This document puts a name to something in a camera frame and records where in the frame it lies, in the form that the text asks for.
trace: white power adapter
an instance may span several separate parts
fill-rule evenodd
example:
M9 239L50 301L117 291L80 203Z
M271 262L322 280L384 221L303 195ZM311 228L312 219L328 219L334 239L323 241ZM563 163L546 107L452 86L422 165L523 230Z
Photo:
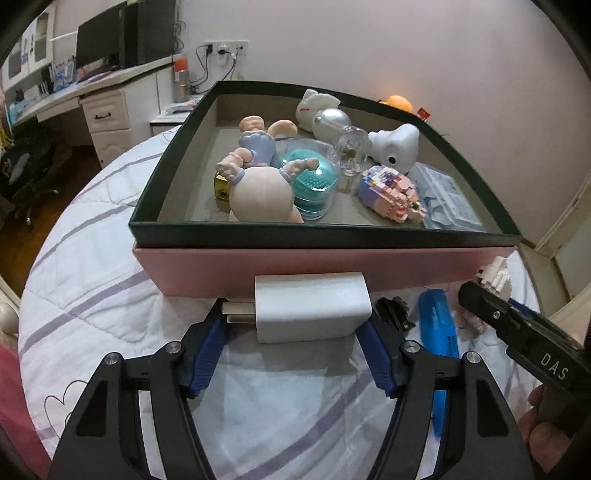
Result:
M344 337L365 322L371 311L359 272L256 277L254 303L222 306L229 323L256 323L261 343Z

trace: human hand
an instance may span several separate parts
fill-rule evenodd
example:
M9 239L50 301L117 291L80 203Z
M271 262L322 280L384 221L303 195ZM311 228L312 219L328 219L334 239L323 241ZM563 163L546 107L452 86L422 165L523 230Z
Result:
M569 449L572 439L551 423L538 419L538 408L544 396L544 386L533 389L528 401L533 408L521 417L518 422L519 430L525 444L529 447L531 456L549 472Z

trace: heart doodle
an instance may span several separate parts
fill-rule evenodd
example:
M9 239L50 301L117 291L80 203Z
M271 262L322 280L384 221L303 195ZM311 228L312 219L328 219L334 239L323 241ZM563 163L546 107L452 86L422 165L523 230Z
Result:
M61 400L55 395L45 397L43 401L45 417L58 437L61 437L61 434L66 428L66 423L70 419L72 410L74 410L78 399L87 385L88 382L84 380L73 380L64 390Z

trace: blue gripper pad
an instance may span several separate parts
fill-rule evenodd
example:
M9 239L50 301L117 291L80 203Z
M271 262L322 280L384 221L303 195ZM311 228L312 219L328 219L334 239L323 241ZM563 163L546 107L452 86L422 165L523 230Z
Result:
M213 371L216 369L217 362L230 333L231 325L226 322L226 317L220 317L213 322L201 348L195 355L193 379L189 388L195 395L199 395L201 390L209 386Z
M376 387L381 388L390 396L396 389L396 382L392 377L392 362L386 347L379 339L371 322L365 322L355 330L357 340L361 345L365 360L369 365Z

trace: bedsheet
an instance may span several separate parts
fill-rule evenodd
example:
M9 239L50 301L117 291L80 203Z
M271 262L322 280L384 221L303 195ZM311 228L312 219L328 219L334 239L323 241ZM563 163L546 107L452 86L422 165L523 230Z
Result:
M132 254L127 223L160 155L178 128L121 155L64 211L27 281L20 312L19 356L27 406L53 456L77 399L108 352L149 355L202 321L214 299L165 297ZM515 252L512 296L538 302ZM460 283L436 286L457 308ZM387 292L411 307L425 287ZM381 294L373 295L374 300ZM537 381L505 355L489 328L474 337L455 315L460 353L479 352L516 416ZM420 340L418 328L410 339ZM153 475L165 478L149 394L141 394L142 429ZM354 336L260 345L234 328L208 389L190 407L219 479L358 479L369 473L395 401L377 389ZM429 475L438 443L432 432L418 478Z

